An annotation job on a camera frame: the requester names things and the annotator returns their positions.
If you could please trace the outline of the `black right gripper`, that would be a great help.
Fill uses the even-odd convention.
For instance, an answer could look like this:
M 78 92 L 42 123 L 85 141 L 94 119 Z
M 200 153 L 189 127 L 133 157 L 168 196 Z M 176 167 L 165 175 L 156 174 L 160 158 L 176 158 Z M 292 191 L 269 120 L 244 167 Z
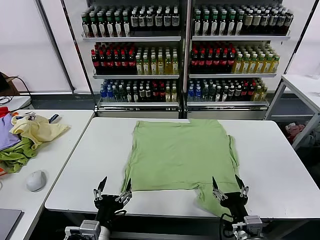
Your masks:
M 248 202 L 249 187 L 244 184 L 238 175 L 235 179 L 241 192 L 229 192 L 224 194 L 218 187 L 214 177 L 212 177 L 212 194 L 220 202 L 222 207 L 228 208 L 233 220 L 244 220 L 248 215 L 245 205 Z

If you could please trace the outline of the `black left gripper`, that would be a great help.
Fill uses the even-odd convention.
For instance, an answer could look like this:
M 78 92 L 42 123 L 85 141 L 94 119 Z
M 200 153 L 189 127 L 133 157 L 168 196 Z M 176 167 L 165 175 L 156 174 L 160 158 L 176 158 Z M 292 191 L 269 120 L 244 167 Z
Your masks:
M 129 202 L 132 198 L 132 184 L 131 179 L 129 179 L 125 191 L 120 196 L 102 195 L 106 182 L 107 176 L 99 183 L 97 188 L 93 189 L 94 205 L 98 209 L 95 220 L 98 221 L 101 226 L 110 227 L 116 212 L 124 208 L 122 202 Z

